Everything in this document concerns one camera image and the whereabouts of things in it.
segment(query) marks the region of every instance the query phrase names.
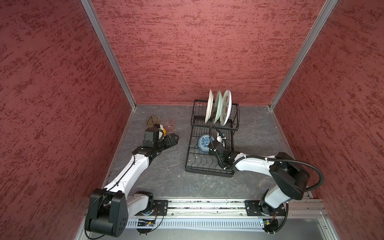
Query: plate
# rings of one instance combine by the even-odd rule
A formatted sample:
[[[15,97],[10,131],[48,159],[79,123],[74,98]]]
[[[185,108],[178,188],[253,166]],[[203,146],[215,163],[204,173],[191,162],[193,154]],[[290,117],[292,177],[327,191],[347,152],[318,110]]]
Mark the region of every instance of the plate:
[[[216,100],[215,100],[215,104],[214,104],[214,112],[212,114],[213,116],[215,116],[214,124],[220,118],[222,105],[223,105],[223,96],[221,95],[221,92],[219,90],[217,92],[217,95],[216,95]]]
[[[209,98],[208,98],[208,104],[207,104],[207,112],[205,113],[205,123],[207,123],[209,118],[211,117],[212,103],[213,102],[214,102],[214,94],[212,93],[212,90],[209,89]]]
[[[227,90],[225,91],[223,96],[223,106],[221,108],[221,113],[220,113],[220,123],[222,126],[224,126],[227,123],[228,118],[231,115],[231,107],[232,107],[231,91]]]
[[[198,139],[197,147],[200,149],[200,151],[202,151],[204,153],[209,153],[209,147],[208,147],[209,143],[210,143],[209,135],[206,134],[206,135],[201,136]]]

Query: mounting plate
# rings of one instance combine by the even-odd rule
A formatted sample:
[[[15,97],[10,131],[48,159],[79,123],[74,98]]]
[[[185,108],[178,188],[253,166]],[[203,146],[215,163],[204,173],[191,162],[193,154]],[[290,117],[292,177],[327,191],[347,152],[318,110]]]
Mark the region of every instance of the mounting plate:
[[[157,215],[158,216],[166,216],[168,211],[168,200],[154,200],[154,207],[157,208]],[[144,215],[145,211],[138,212],[136,216],[140,217],[148,217],[148,216],[154,216],[155,211],[151,212],[148,215]]]
[[[247,211],[247,216],[265,216],[259,208],[259,200],[245,200],[245,210]],[[276,216],[285,216],[285,208],[281,204],[276,209]]]

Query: white plate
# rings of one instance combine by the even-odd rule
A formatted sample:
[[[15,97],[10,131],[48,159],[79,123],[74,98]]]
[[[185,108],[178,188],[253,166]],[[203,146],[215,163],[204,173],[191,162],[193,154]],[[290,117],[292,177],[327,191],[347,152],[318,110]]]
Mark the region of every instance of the white plate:
[[[217,92],[216,100],[214,104],[214,112],[213,116],[215,116],[214,124],[217,122],[217,120],[220,118],[221,113],[221,107],[223,106],[223,96],[221,95],[220,90]]]
[[[231,107],[232,107],[231,91],[227,90],[225,91],[223,96],[223,106],[221,108],[221,113],[220,113],[220,123],[222,126],[224,126],[227,123],[228,118],[231,115]]]
[[[208,98],[208,103],[207,103],[207,112],[205,113],[205,123],[207,123],[209,118],[211,117],[212,103],[213,102],[214,102],[214,94],[212,93],[212,90],[209,89],[209,98]]]

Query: metal corner strip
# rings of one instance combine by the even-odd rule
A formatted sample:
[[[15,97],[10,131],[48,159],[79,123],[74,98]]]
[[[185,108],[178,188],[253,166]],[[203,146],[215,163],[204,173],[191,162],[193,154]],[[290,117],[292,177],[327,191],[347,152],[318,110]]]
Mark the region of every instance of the metal corner strip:
[[[81,0],[81,3],[83,4],[85,12],[87,13],[88,18],[91,21],[93,28],[95,29],[95,32],[101,42],[101,45],[104,48],[104,51],[109,59],[109,62],[111,63],[112,68],[115,71],[115,74],[120,82],[122,89],[124,90],[125,95],[127,96],[129,103],[131,104],[132,109],[136,109],[137,104],[135,102],[135,99],[133,98],[133,95],[131,90],[129,89],[128,83],[113,53],[111,45],[108,42],[107,36],[105,35],[105,32],[103,30],[103,27],[101,26],[99,18],[97,17],[96,11],[93,7],[91,0]]]
[[[312,25],[312,28],[310,32],[308,33],[307,37],[305,38],[303,45],[301,46],[296,58],[294,59],[291,67],[289,68],[287,74],[285,75],[283,82],[281,83],[279,89],[277,90],[275,96],[273,97],[270,108],[273,110],[281,96],[283,95],[285,89],[287,88],[288,84],[290,83],[293,75],[296,73],[297,69],[299,68],[301,62],[303,61],[305,55],[311,48],[313,42],[315,41],[317,35],[319,34],[320,30],[324,26],[325,21],[328,19],[329,15],[331,14],[333,8],[335,7],[338,0],[326,0],[324,3],[323,8],[321,9],[319,15],[317,16],[315,22]]]

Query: wire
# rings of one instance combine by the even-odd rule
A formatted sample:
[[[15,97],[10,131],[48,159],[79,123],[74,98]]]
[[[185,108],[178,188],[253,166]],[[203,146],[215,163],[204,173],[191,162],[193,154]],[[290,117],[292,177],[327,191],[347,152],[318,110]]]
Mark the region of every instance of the wire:
[[[99,198],[101,198],[102,196],[104,196],[104,194],[101,194],[100,197],[96,198],[96,200],[93,201],[93,203],[91,204],[91,207],[88,209],[87,216],[88,216],[88,214],[89,214],[89,210],[92,208],[92,206],[94,205],[94,203],[95,203],[97,200],[99,200]],[[84,224],[84,233],[85,233],[85,236],[86,236],[88,239],[92,239],[92,240],[94,240],[94,239],[99,239],[99,238],[105,236],[105,235],[103,234],[103,235],[101,235],[101,236],[99,236],[99,237],[97,237],[97,238],[91,238],[91,237],[89,237],[88,234],[87,234],[87,231],[85,230],[85,224]]]
[[[267,158],[267,159],[265,159],[265,157],[260,157],[260,156],[256,156],[256,155],[248,155],[247,159],[249,159],[249,158],[262,159],[262,160],[267,160],[267,161],[271,161],[271,162],[293,162],[293,163],[298,163],[298,164],[301,164],[301,165],[304,165],[304,166],[312,168],[319,175],[319,180],[318,180],[318,182],[315,185],[307,187],[305,189],[306,192],[312,191],[312,190],[320,187],[323,184],[323,182],[324,182],[324,175],[323,175],[323,173],[317,167],[312,166],[311,164],[306,163],[306,162],[301,162],[301,161],[297,161],[297,160],[293,160],[293,159],[278,159],[278,158]],[[240,162],[243,159],[245,159],[245,157],[241,157],[241,158],[237,159],[230,167],[226,168],[226,170],[231,170],[238,162]]]
[[[271,222],[275,219],[275,217],[276,217],[276,212],[275,212],[275,215],[273,216],[273,218],[272,218],[272,220],[271,220]]]
[[[288,202],[285,202],[286,206],[285,206],[285,216],[284,216],[284,220],[283,222],[281,223],[281,225],[279,226],[279,228],[277,228],[276,231],[273,231],[273,232],[267,232],[267,233],[276,233],[278,232],[285,224],[285,222],[287,221],[287,218],[288,218]]]
[[[159,225],[157,225],[154,229],[152,229],[151,231],[149,231],[147,233],[153,232],[154,230],[156,230],[156,228],[158,228],[163,223],[163,220],[164,220],[164,210],[162,208],[159,208],[159,209],[163,212],[163,218],[161,219],[161,222],[160,222]]]
[[[132,164],[130,165],[130,167],[128,168],[128,170],[127,171],[125,171],[125,173],[120,177],[120,179],[109,189],[109,190],[107,190],[107,191],[110,191],[112,188],[114,188],[115,186],[117,186],[118,185],[118,183],[121,181],[121,179],[124,177],[124,175],[131,169],[131,167],[135,164],[135,161],[136,161],[136,159],[135,159],[135,154],[133,154],[133,162],[132,162]],[[102,194],[100,197],[98,197],[98,198],[96,198],[96,200],[95,201],[93,201],[93,203],[91,204],[91,207],[88,209],[88,212],[87,212],[87,216],[88,216],[88,214],[89,214],[89,210],[92,208],[92,206],[93,206],[93,204],[99,199],[99,198],[101,198],[102,196],[104,196],[104,194]],[[91,238],[91,237],[89,237],[88,236],[88,234],[87,234],[87,232],[86,232],[86,230],[85,230],[85,225],[84,225],[84,233],[85,233],[85,235],[86,235],[86,237],[88,238],[88,239],[92,239],[92,240],[95,240],[95,239],[99,239],[99,238],[101,238],[101,237],[103,237],[104,235],[102,235],[102,236],[100,236],[100,237],[97,237],[97,238]]]
[[[130,165],[130,167],[128,168],[128,170],[127,171],[125,171],[125,173],[120,177],[120,179],[109,189],[109,190],[107,190],[107,191],[110,191],[112,188],[114,188],[116,185],[118,185],[119,184],[119,182],[121,181],[121,179],[124,177],[124,175],[131,169],[131,167],[135,164],[135,161],[136,161],[136,159],[135,159],[135,154],[132,152],[132,154],[133,154],[133,162],[132,162],[132,164]]]
[[[212,144],[212,138],[211,138],[211,135],[212,135],[212,128],[214,128],[214,129],[216,129],[216,131],[220,134],[220,137],[223,137],[223,134],[221,134],[221,132],[220,132],[220,130],[216,127],[216,126],[210,126],[209,127],[209,142],[210,142],[210,144],[213,146],[213,144]],[[215,153],[216,153],[216,158],[217,158],[217,160],[218,160],[218,164],[219,164],[219,166],[222,168],[222,169],[224,169],[224,170],[228,170],[228,166],[229,166],[229,164],[228,163],[224,163],[223,161],[222,161],[222,159],[220,158],[220,155],[218,154],[218,152],[215,150],[214,151]]]

